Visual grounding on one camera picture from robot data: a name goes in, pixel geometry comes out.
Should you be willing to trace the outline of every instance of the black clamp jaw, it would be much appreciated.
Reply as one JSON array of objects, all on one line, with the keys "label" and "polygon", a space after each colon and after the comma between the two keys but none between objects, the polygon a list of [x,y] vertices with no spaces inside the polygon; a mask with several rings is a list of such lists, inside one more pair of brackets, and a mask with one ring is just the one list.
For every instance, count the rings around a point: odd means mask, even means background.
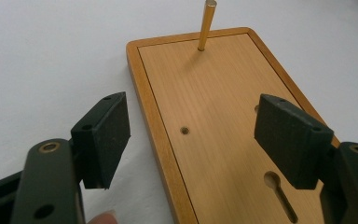
[{"label": "black clamp jaw", "polygon": [[24,170],[0,180],[0,223],[85,223],[79,182],[108,189],[131,135],[125,92],[104,97],[71,135],[33,146]]},{"label": "black clamp jaw", "polygon": [[325,223],[358,223],[358,143],[331,145],[334,133],[290,102],[262,94],[255,140],[296,189],[315,189]]}]

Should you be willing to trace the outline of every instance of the wooden base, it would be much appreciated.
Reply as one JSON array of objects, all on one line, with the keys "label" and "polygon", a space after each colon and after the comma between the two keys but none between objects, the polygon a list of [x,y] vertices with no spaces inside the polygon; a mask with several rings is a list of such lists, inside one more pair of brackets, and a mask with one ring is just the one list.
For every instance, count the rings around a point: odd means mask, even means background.
[{"label": "wooden base", "polygon": [[322,223],[316,190],[296,190],[254,139],[260,93],[322,120],[249,28],[132,41],[132,80],[177,223],[289,223],[264,182],[273,171],[299,223]]}]

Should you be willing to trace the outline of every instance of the white surface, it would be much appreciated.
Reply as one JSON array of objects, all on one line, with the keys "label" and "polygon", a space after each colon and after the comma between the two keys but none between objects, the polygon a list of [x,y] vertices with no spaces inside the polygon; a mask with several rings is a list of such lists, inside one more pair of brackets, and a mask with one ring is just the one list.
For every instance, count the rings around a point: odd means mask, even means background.
[{"label": "white surface", "polygon": [[[0,179],[126,91],[132,137],[111,189],[83,190],[87,219],[114,208],[120,223],[172,223],[125,47],[198,31],[203,2],[0,1]],[[341,141],[358,142],[358,0],[219,1],[212,29],[240,26],[260,35]]]}]

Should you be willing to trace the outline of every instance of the light wood surface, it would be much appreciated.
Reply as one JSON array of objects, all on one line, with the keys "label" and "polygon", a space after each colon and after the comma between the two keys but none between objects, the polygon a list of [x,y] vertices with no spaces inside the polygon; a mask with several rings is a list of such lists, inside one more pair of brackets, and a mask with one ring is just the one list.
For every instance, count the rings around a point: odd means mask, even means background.
[{"label": "light wood surface", "polygon": [[[129,67],[178,223],[290,223],[264,182],[273,171],[298,223],[322,223],[317,190],[295,190],[254,139],[260,93],[321,120],[256,33],[210,32],[130,42]],[[189,133],[181,133],[182,128]]]}]

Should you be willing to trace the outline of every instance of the keyhole slot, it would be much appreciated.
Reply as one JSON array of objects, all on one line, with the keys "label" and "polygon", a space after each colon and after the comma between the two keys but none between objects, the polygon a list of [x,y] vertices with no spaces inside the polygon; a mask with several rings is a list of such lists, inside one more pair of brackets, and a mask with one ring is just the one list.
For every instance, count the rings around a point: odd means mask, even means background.
[{"label": "keyhole slot", "polygon": [[292,205],[287,200],[286,195],[284,195],[283,190],[281,188],[281,179],[279,176],[272,171],[268,171],[264,174],[264,183],[274,190],[275,195],[278,197],[281,206],[283,207],[284,213],[286,213],[287,217],[292,223],[298,222],[298,217],[293,209]]}]

